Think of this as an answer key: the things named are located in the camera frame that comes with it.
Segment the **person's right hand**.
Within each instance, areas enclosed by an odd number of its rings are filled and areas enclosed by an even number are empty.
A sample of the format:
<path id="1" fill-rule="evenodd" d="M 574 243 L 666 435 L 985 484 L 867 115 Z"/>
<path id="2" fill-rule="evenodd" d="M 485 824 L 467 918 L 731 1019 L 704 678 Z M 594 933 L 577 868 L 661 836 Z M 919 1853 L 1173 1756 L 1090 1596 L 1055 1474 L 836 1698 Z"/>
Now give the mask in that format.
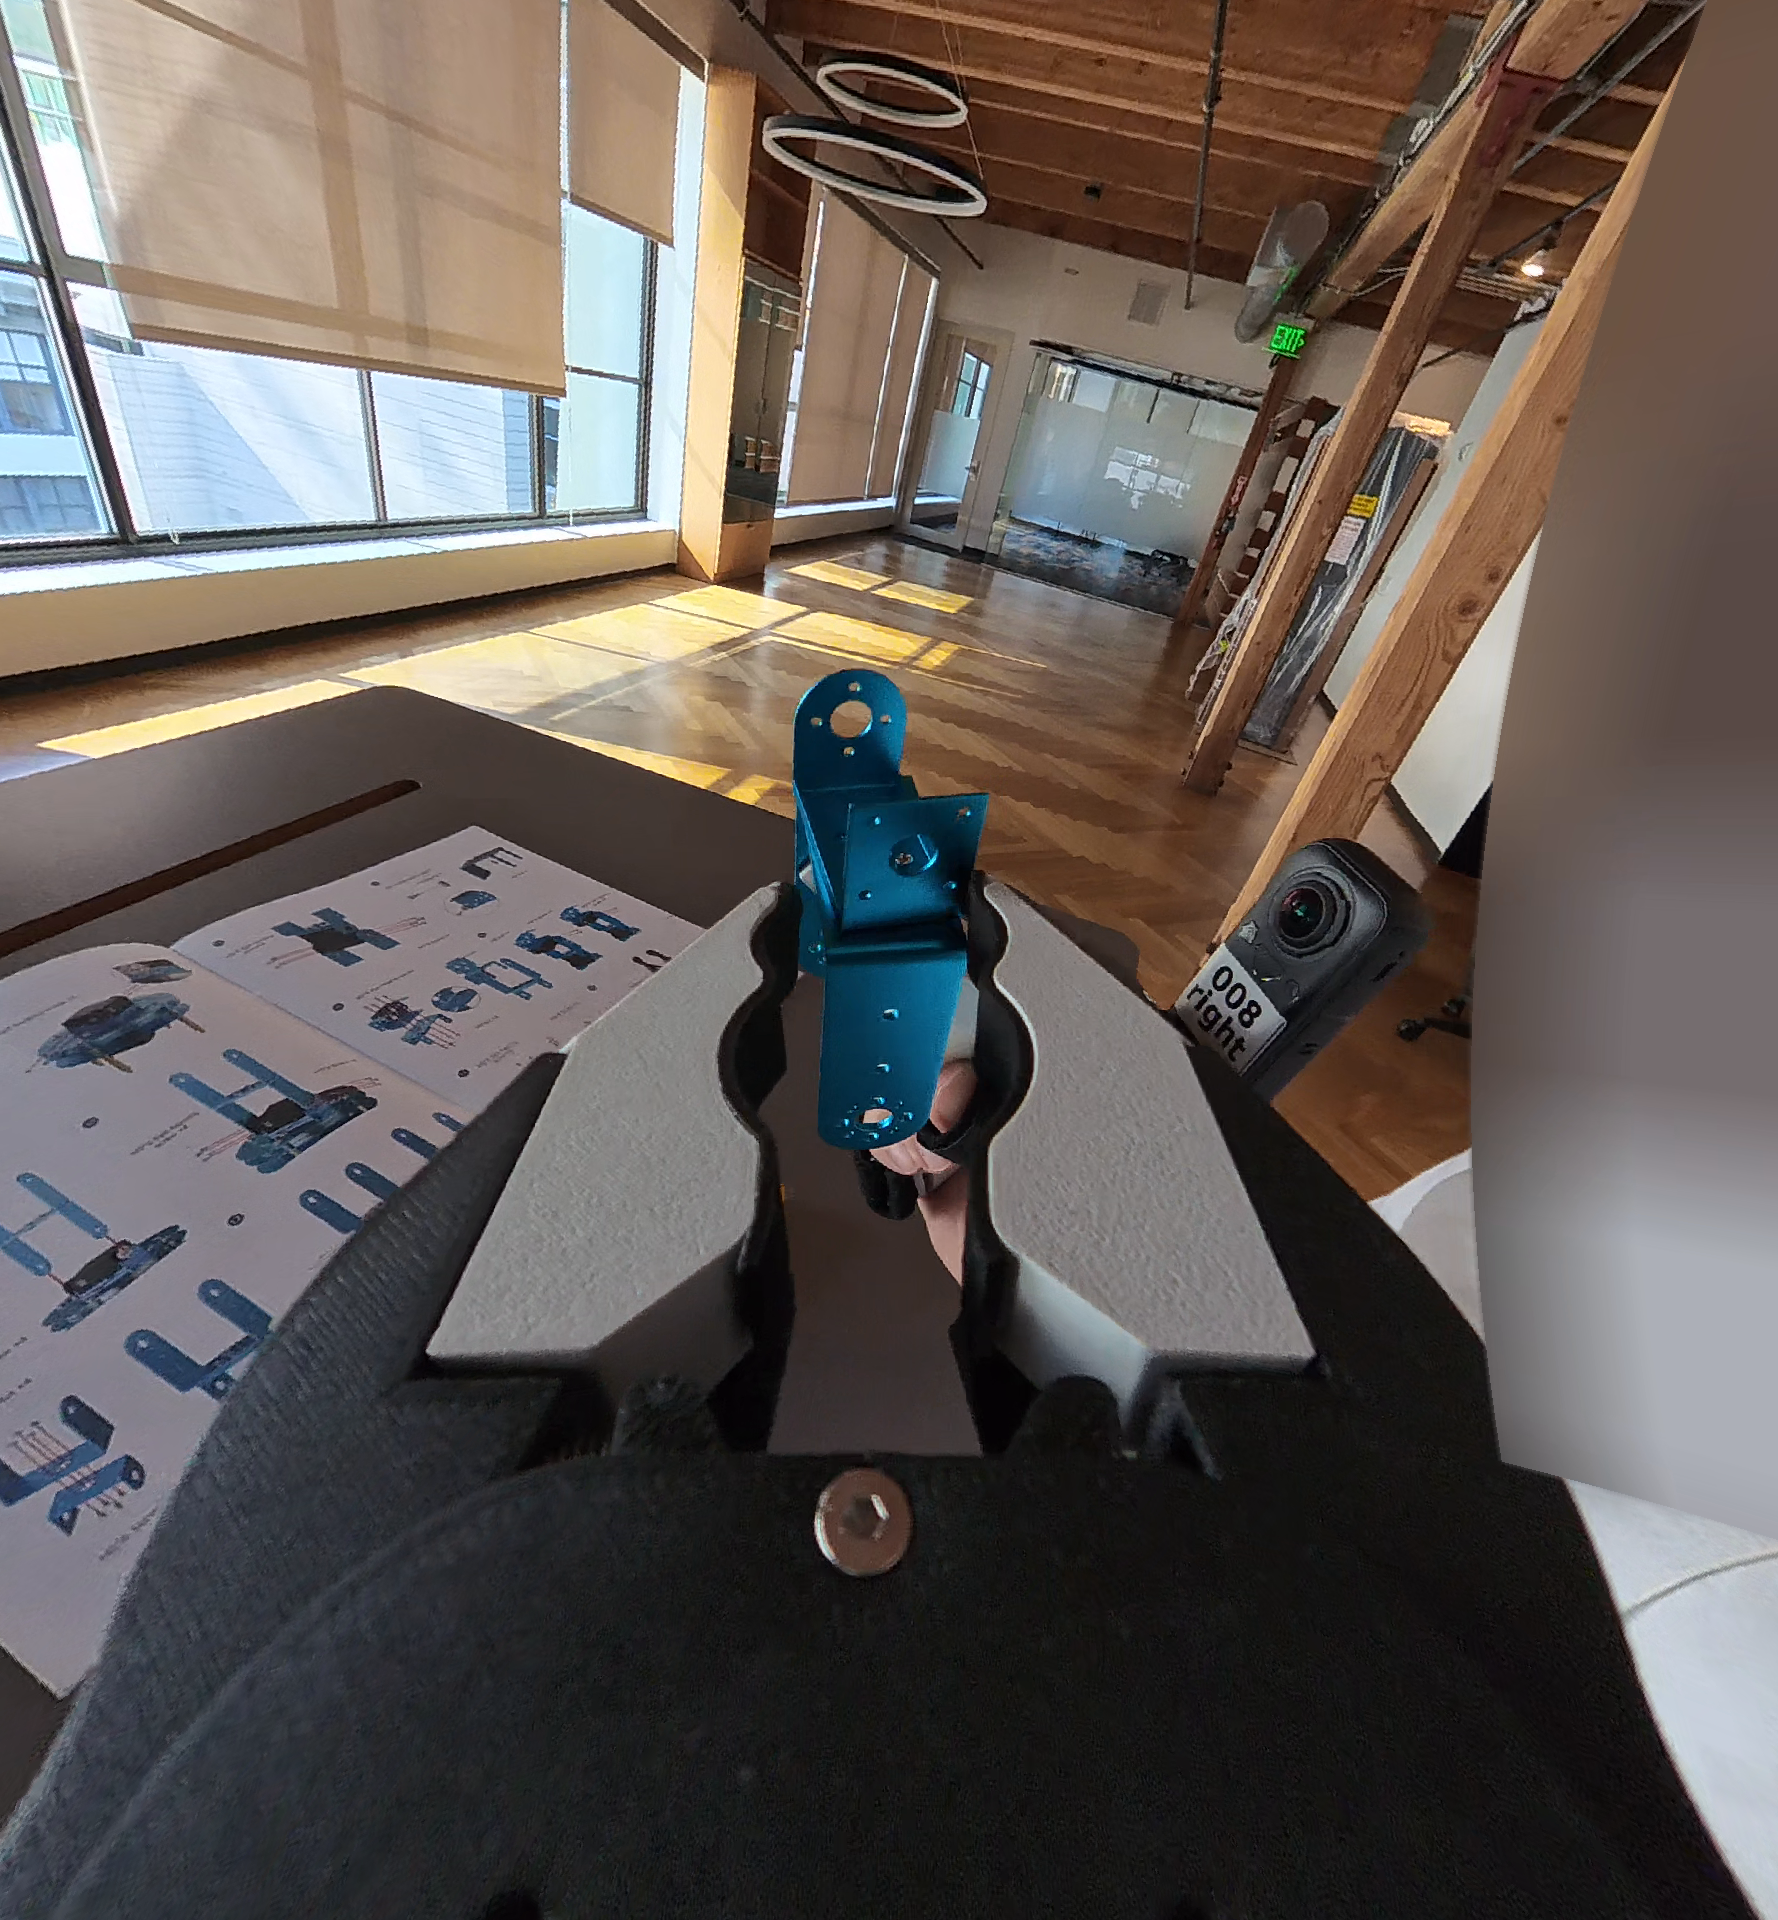
<path id="1" fill-rule="evenodd" d="M 973 1103 L 973 1060 L 947 1060 L 939 1078 L 927 1126 L 900 1143 L 871 1153 L 874 1161 L 882 1161 L 891 1176 L 910 1181 L 910 1198 L 921 1215 L 927 1236 L 956 1283 L 966 1244 L 966 1184 L 962 1171 L 942 1148 L 956 1148 L 961 1130 L 973 1119 Z"/>

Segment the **beige roller blind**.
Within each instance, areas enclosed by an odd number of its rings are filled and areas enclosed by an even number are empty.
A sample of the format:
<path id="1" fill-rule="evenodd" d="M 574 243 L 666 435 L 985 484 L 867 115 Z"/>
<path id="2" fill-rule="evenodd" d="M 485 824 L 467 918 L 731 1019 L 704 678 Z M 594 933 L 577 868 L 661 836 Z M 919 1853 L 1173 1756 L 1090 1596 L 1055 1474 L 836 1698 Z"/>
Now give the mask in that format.
<path id="1" fill-rule="evenodd" d="M 887 498 L 939 279 L 841 199 L 816 199 L 785 504 Z"/>
<path id="2" fill-rule="evenodd" d="M 567 4 L 567 190 L 577 210 L 676 243 L 684 66 L 610 4 Z"/>
<path id="3" fill-rule="evenodd" d="M 567 389 L 557 4 L 58 4 L 144 341 Z"/>

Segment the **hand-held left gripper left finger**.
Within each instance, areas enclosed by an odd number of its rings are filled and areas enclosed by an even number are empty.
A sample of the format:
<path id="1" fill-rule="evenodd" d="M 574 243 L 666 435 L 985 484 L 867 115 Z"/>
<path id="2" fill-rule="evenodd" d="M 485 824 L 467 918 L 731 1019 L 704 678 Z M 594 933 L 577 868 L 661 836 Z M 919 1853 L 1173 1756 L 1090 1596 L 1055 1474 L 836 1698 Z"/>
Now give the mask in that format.
<path id="1" fill-rule="evenodd" d="M 790 1330 L 776 1140 L 795 890 L 771 883 L 562 1050 L 427 1343 L 461 1368 L 556 1365 L 610 1401 L 704 1389 L 765 1449 Z"/>

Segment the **blue short U bracket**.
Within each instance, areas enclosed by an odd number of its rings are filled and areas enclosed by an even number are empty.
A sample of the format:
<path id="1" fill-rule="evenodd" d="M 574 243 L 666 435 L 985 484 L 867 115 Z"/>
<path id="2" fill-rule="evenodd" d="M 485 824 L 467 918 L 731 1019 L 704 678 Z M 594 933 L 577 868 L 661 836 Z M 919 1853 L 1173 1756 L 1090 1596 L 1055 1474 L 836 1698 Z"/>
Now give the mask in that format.
<path id="1" fill-rule="evenodd" d="M 921 799 L 900 770 L 907 706 L 895 684 L 841 668 L 795 706 L 795 890 L 804 969 L 831 940 L 939 930 L 962 911 L 991 799 Z"/>

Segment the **frosted glass partition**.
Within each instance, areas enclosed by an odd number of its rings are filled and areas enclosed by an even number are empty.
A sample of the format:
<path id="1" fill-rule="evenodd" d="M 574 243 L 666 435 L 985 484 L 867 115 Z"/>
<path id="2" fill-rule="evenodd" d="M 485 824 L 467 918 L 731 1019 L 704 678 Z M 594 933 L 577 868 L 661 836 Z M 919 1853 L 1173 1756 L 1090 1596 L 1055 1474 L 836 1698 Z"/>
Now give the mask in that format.
<path id="1" fill-rule="evenodd" d="M 985 539 L 991 564 L 1173 615 L 1260 399 L 1038 350 Z"/>

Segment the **silver vent duct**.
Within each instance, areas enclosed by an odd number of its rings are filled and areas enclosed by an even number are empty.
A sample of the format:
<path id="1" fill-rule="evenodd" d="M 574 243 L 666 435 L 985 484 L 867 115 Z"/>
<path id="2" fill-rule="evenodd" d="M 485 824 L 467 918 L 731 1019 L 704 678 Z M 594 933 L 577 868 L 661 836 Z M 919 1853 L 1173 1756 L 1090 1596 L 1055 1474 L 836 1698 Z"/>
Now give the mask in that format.
<path id="1" fill-rule="evenodd" d="M 1320 250 L 1326 235 L 1326 205 L 1318 199 L 1276 205 L 1253 265 L 1244 273 L 1244 300 L 1235 319 L 1235 338 L 1253 345 L 1273 331 L 1273 314 L 1308 255 Z"/>

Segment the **person in white shirt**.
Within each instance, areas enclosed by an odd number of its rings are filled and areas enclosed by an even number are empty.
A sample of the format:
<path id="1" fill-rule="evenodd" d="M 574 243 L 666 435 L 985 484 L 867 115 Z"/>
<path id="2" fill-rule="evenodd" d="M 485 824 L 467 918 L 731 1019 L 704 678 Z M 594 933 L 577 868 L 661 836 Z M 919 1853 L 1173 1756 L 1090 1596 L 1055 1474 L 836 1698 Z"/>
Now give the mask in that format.
<path id="1" fill-rule="evenodd" d="M 1778 1541 L 1569 1480 L 1651 1716 L 1758 1915 L 1778 1915 Z"/>

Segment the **leaning black panels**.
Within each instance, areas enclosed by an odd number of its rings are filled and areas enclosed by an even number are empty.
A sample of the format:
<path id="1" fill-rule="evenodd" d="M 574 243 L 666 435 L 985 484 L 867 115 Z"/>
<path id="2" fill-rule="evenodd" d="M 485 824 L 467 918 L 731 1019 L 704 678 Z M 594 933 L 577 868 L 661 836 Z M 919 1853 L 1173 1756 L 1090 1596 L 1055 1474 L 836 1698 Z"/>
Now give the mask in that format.
<path id="1" fill-rule="evenodd" d="M 1344 521 L 1311 575 L 1311 584 L 1285 629 L 1283 653 L 1244 720 L 1240 744 L 1283 749 L 1304 715 L 1308 684 L 1335 665 L 1389 548 L 1400 539 L 1414 504 L 1421 498 L 1443 435 L 1416 431 L 1416 419 L 1396 419 L 1361 471 Z"/>

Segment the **wooden wall column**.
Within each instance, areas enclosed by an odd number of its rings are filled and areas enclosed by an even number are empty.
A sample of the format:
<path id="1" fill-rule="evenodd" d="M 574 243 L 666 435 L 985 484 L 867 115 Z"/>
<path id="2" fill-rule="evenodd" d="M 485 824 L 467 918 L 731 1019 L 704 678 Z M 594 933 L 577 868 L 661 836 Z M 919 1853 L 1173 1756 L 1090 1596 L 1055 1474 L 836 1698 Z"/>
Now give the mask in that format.
<path id="1" fill-rule="evenodd" d="M 710 66 L 679 518 L 679 569 L 692 581 L 731 581 L 765 564 L 765 539 L 727 521 L 755 106 L 751 70 Z"/>

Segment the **dark grey desk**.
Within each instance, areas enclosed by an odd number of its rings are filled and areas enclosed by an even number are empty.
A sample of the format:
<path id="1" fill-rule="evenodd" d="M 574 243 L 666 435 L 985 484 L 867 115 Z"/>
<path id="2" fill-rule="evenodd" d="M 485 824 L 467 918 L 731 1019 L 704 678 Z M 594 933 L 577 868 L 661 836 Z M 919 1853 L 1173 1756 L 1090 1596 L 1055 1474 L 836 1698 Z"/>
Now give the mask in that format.
<path id="1" fill-rule="evenodd" d="M 334 886 L 467 824 L 696 926 L 786 850 L 771 814 L 404 690 L 0 784 L 0 1828 L 229 1391 L 467 1119 L 207 988 L 211 921 L 389 933 Z"/>

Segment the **slanted wooden post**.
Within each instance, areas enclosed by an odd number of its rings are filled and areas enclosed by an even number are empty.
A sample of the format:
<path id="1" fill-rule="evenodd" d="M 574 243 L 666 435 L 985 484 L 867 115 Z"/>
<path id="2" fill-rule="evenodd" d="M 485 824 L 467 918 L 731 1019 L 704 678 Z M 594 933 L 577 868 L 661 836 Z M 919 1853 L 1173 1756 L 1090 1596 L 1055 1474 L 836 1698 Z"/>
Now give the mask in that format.
<path id="1" fill-rule="evenodd" d="M 1599 219 L 1543 338 L 1510 378 L 1473 464 L 1438 521 L 1425 556 L 1361 665 L 1335 723 L 1303 774 L 1253 875 L 1226 906 L 1215 939 L 1235 939 L 1273 875 L 1308 841 L 1356 836 L 1400 774 L 1470 643 L 1543 534 L 1584 369 L 1635 214 L 1645 165 L 1668 119 L 1661 98 L 1633 165 Z"/>
<path id="2" fill-rule="evenodd" d="M 1285 634 L 1299 618 L 1303 600 L 1335 539 L 1335 528 L 1353 498 L 1353 486 L 1391 424 L 1391 414 L 1409 386 L 1409 374 L 1425 354 L 1430 324 L 1441 314 L 1450 283 L 1470 250 L 1470 239 L 1508 175 L 1514 149 L 1524 145 L 1525 125 L 1544 98 L 1544 78 L 1500 66 L 1500 78 L 1486 83 L 1473 101 L 1470 131 L 1450 155 L 1456 165 L 1433 205 L 1430 228 L 1408 265 L 1403 290 L 1391 305 L 1389 324 L 1356 374 L 1346 408 L 1335 419 L 1331 446 L 1311 470 L 1299 515 L 1285 518 L 1283 553 L 1260 588 L 1258 611 L 1230 656 L 1230 673 L 1201 723 L 1194 744 L 1186 784 L 1196 791 L 1219 791 L 1240 728 L 1280 659 Z"/>

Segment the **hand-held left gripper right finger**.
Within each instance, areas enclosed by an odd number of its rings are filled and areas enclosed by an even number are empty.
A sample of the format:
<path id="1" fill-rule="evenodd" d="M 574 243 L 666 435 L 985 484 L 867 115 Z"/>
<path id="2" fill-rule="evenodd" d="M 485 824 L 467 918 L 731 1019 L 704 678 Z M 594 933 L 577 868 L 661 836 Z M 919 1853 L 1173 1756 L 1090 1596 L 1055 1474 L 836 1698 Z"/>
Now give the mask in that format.
<path id="1" fill-rule="evenodd" d="M 1201 1053 L 1016 890 L 973 883 L 976 1111 L 952 1328 L 976 1436 L 1099 1379 L 1139 1440 L 1173 1378 L 1303 1378 L 1311 1343 Z"/>

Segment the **assembly instruction booklet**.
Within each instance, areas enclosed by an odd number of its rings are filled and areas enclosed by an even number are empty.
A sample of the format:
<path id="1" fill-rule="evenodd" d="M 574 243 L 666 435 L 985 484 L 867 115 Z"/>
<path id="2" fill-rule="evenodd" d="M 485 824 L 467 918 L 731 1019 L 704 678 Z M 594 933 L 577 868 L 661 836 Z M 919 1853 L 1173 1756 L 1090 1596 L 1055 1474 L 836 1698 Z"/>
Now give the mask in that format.
<path id="1" fill-rule="evenodd" d="M 491 830 L 0 979 L 0 1646 L 70 1693 L 289 1304 L 696 926 Z"/>

